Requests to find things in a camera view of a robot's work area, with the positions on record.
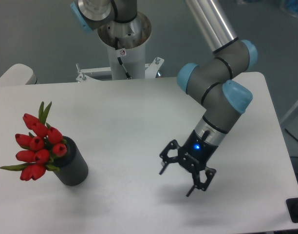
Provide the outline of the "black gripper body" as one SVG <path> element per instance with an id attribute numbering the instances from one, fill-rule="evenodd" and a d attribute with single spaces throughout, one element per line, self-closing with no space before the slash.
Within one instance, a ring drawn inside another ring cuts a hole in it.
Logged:
<path id="1" fill-rule="evenodd" d="M 210 131 L 202 136 L 193 131 L 185 144 L 178 149 L 178 163 L 192 174 L 205 170 L 206 164 L 218 146 L 206 141 Z"/>

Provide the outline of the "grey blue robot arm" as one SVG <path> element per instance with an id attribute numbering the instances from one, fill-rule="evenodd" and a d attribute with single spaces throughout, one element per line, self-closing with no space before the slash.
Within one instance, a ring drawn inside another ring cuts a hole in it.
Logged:
<path id="1" fill-rule="evenodd" d="M 252 93 L 234 81 L 257 61 L 256 47 L 239 40 L 216 0 L 188 0 L 214 59 L 204 66 L 186 64 L 178 86 L 205 108 L 187 141 L 171 141 L 160 153 L 163 168 L 177 163 L 193 178 L 193 189 L 205 191 L 216 170 L 207 162 L 252 101 Z M 97 31 L 108 48 L 112 79 L 145 78 L 144 45 L 151 35 L 148 18 L 135 0 L 76 0 L 71 11 L 86 32 Z"/>

